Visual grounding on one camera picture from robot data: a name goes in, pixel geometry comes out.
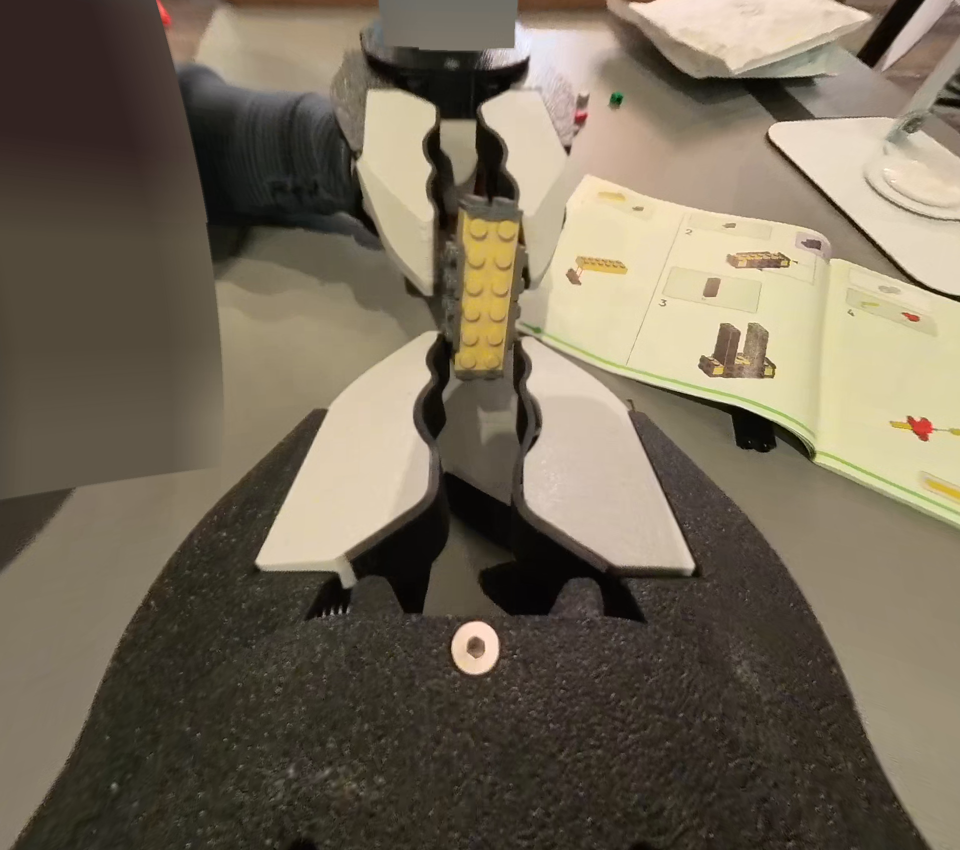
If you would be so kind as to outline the white paper bag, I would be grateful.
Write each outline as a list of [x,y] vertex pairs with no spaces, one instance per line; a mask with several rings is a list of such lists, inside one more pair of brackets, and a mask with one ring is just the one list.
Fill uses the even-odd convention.
[[698,80],[833,75],[839,42],[872,21],[835,0],[606,0],[606,7]]

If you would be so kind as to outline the grey desk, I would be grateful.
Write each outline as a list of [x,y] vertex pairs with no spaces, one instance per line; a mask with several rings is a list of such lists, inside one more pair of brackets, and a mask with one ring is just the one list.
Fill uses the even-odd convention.
[[[776,121],[892,113],[903,93],[846,59],[820,84],[700,84],[604,15],[529,16],[590,95],[584,173],[671,203],[805,225],[838,256],[897,270],[768,144]],[[608,106],[623,93],[618,110]],[[186,534],[304,417],[429,328],[387,260],[352,241],[258,232],[217,276],[223,459],[212,470],[2,504],[2,848],[64,765],[139,603]],[[870,741],[933,848],[958,848],[958,532],[825,471],[779,435],[737,449],[724,412],[618,376],[774,547],[832,643]]]

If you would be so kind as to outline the person's left forearm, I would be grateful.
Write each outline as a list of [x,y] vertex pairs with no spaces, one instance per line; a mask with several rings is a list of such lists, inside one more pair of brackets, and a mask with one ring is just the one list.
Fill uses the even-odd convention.
[[329,99],[237,87],[199,64],[174,69],[210,228],[304,230],[382,248]]

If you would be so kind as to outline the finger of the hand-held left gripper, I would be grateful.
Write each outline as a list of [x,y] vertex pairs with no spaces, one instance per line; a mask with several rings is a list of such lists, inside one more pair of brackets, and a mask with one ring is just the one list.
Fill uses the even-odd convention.
[[366,95],[356,164],[366,214],[393,264],[416,291],[436,292],[440,118],[429,102],[395,88]]
[[535,89],[508,90],[479,109],[480,126],[499,145],[499,168],[515,189],[530,288],[556,253],[570,195],[569,155]]

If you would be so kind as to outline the yellow grey brick assembly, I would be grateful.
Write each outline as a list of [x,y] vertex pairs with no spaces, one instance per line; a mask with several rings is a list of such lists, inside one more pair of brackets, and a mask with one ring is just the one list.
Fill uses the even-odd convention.
[[522,215],[504,197],[462,197],[442,261],[443,332],[459,380],[504,376],[517,339],[526,251]]

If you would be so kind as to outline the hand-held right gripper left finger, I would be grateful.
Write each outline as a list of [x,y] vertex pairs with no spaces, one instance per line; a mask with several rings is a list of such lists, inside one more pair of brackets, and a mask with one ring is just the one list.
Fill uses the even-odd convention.
[[323,571],[350,589],[378,544],[436,500],[440,459],[426,401],[449,374],[427,331],[354,379],[323,415],[255,559],[263,572]]

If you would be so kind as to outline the small black plastic piece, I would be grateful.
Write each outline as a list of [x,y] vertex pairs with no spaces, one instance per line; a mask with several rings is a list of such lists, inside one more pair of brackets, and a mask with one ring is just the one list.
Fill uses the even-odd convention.
[[774,424],[762,416],[734,407],[729,411],[733,438],[740,449],[767,453],[777,445]]

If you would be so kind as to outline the brick instruction booklet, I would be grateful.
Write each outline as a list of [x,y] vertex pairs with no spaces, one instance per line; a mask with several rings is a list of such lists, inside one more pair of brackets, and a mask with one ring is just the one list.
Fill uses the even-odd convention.
[[819,232],[586,175],[520,323],[598,368],[756,414],[818,466],[959,524],[959,306]]

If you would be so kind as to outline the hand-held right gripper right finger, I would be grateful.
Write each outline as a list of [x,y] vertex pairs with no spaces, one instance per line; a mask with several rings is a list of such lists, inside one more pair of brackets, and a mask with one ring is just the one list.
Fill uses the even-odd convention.
[[626,403],[539,340],[515,347],[517,515],[603,574],[693,575],[693,555]]

